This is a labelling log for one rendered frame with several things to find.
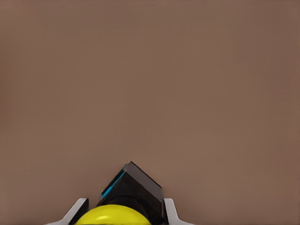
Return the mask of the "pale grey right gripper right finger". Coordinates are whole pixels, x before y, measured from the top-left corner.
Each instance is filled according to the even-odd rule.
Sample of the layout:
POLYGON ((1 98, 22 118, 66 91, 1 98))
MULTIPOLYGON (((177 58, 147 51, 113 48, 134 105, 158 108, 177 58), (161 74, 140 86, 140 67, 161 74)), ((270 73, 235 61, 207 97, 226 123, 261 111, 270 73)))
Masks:
POLYGON ((164 202, 169 225, 194 225, 179 218, 172 198, 165 198, 164 202))

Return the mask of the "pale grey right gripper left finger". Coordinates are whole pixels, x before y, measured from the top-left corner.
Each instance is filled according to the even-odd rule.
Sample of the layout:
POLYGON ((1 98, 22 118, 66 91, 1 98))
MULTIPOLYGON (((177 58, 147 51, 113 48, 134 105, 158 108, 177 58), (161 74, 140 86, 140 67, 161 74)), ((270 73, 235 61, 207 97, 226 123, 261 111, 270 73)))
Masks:
POLYGON ((89 199, 79 198, 65 216, 45 225, 74 225, 89 210, 89 199))

